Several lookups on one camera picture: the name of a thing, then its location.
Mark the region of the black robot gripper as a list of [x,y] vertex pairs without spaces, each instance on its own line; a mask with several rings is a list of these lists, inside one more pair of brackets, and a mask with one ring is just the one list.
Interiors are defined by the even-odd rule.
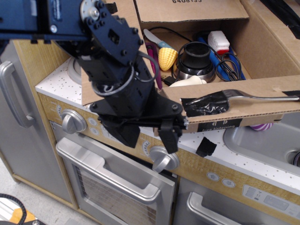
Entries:
[[93,91],[101,100],[91,104],[90,110],[106,130],[122,144],[135,148],[140,128],[155,127],[166,151],[178,151],[178,141],[187,120],[182,106],[161,96],[154,82],[141,82],[131,76],[125,83],[104,83],[90,80]]

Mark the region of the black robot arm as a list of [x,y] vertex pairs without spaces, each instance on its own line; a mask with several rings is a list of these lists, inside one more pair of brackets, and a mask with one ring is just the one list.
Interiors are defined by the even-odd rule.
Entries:
[[3,0],[0,49],[11,39],[54,41],[79,63],[101,97],[90,110],[106,130],[135,147],[140,127],[157,128],[168,153],[187,128],[182,106],[160,94],[144,61],[137,28],[101,0]]

